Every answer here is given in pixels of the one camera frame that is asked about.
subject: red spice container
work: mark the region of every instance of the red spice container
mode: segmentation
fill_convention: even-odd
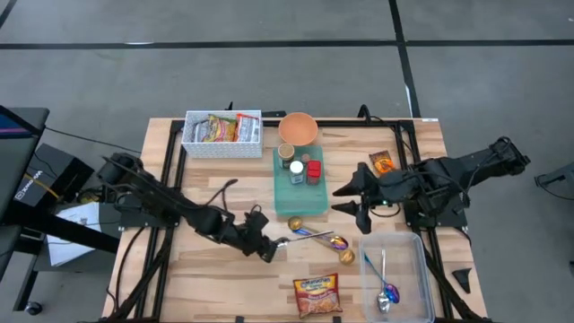
[[[321,179],[321,161],[307,163],[307,184],[317,185]]]

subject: spoon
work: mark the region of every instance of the spoon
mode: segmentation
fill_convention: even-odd
[[[386,258],[384,249],[381,253],[383,256],[383,267],[382,267],[383,274],[382,274],[382,277],[383,277],[383,279],[385,279],[385,267],[386,267],[385,264],[386,264],[387,258]],[[383,314],[388,313],[388,310],[391,307],[391,301],[388,299],[387,294],[385,293],[384,281],[383,281],[383,287],[381,288],[380,294],[377,296],[377,304],[378,304],[378,310]]]
[[[314,234],[310,234],[307,236],[303,236],[303,237],[299,237],[296,239],[289,239],[289,238],[279,238],[276,242],[277,242],[277,247],[284,247],[287,246],[290,242],[295,242],[295,241],[301,241],[301,240],[305,240],[305,239],[311,239],[311,238],[316,238],[316,237],[321,237],[324,236],[326,234],[331,234],[333,233],[333,231],[323,231],[323,232],[318,232],[318,233],[314,233]]]
[[[373,271],[377,274],[378,278],[380,278],[380,281],[383,282],[384,285],[384,290],[385,290],[385,295],[388,297],[388,299],[393,302],[394,304],[397,304],[398,302],[401,301],[401,296],[398,292],[398,289],[396,288],[396,286],[394,286],[393,284],[389,284],[385,281],[385,279],[383,278],[383,276],[380,274],[380,272],[377,270],[377,268],[375,268],[375,266],[373,265],[372,262],[370,262],[369,257],[367,257],[367,254],[365,254],[365,261],[367,262],[367,264],[369,264],[369,266],[373,269]]]

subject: computer screen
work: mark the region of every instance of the computer screen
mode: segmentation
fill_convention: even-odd
[[[0,139],[1,138],[27,138],[32,132],[21,126],[0,110]]]

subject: desk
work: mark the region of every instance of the desk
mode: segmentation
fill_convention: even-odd
[[[170,118],[151,119],[143,145],[143,165],[157,179],[161,175],[171,120]],[[414,125],[422,159],[446,155],[439,122],[416,119]],[[286,219],[278,218],[274,212],[272,151],[280,143],[277,128],[266,127],[264,154],[261,159],[187,158],[182,193],[187,198],[201,203],[211,197],[226,180],[237,178],[239,182],[227,190],[226,197],[228,207],[238,217],[238,222],[244,220],[244,212],[248,211],[254,203],[258,203],[270,220],[265,227],[265,234],[272,239],[292,236]],[[395,135],[388,128],[320,128],[316,143],[322,145],[324,151],[329,204],[348,200],[348,197],[332,197],[330,193],[351,179],[352,173],[357,168],[357,162],[370,163],[370,153],[389,150],[393,160],[398,163]],[[176,146],[174,156],[178,156],[178,144]],[[177,161],[173,161],[170,165],[170,183],[173,183],[176,164]],[[221,205],[221,199],[217,199],[215,204]],[[402,214],[388,219],[374,216],[371,218],[373,231],[410,231],[404,223]],[[350,241],[352,248],[356,251],[361,233],[355,227],[354,218],[350,215],[329,210],[323,216],[309,218],[309,225],[318,230],[334,230],[340,233]],[[115,293],[119,262],[135,232],[136,230],[128,230],[122,234],[116,265],[109,285],[113,293]],[[468,241],[454,229],[438,229],[438,235],[448,280],[471,309],[481,316],[486,316]],[[148,237],[149,230],[146,229],[127,255],[122,274],[120,302],[127,297],[140,279]],[[465,267],[473,269],[470,274],[471,294],[466,294],[450,274],[453,270]],[[196,235],[189,226],[180,225],[176,229],[170,253],[170,267],[161,321],[229,322],[233,321],[236,316],[244,316],[247,322],[298,321],[292,280],[331,273],[339,273],[341,302],[344,309],[343,313],[336,313],[336,315],[340,315],[343,322],[364,321],[358,260],[351,266],[340,265],[334,254],[325,252],[324,247],[314,241],[307,241],[305,244],[303,242],[297,246],[293,244],[287,249],[278,251],[274,261],[266,264],[257,255],[246,258],[238,250],[214,244]],[[439,303],[439,289],[430,273],[429,278],[436,313],[440,317],[442,310]],[[152,312],[151,304],[155,294],[155,285],[154,281],[150,283],[144,311],[145,317],[150,316]],[[112,308],[113,301],[108,297],[102,316],[108,316]],[[316,316],[309,320],[313,322],[332,321],[332,318]]]

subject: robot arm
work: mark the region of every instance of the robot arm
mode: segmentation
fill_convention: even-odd
[[[104,158],[106,164],[98,172],[98,178],[119,193],[135,195],[143,208],[159,218],[184,217],[197,234],[216,243],[224,243],[239,249],[244,255],[257,253],[265,262],[271,262],[281,239],[271,241],[262,234],[269,222],[260,212],[246,213],[246,221],[235,225],[235,215],[214,205],[198,205],[178,192],[166,188],[152,174],[144,170],[142,161],[127,153],[114,153]],[[226,184],[237,182],[236,179]]]
[[[364,162],[359,163],[349,184],[334,196],[361,196],[354,201],[333,205],[335,210],[355,216],[362,233],[370,233],[369,210],[376,205],[416,202],[419,213],[437,216],[459,214],[470,206],[468,189],[490,177],[517,175],[530,162],[507,138],[501,137],[487,149],[460,158],[428,159],[377,178]]]

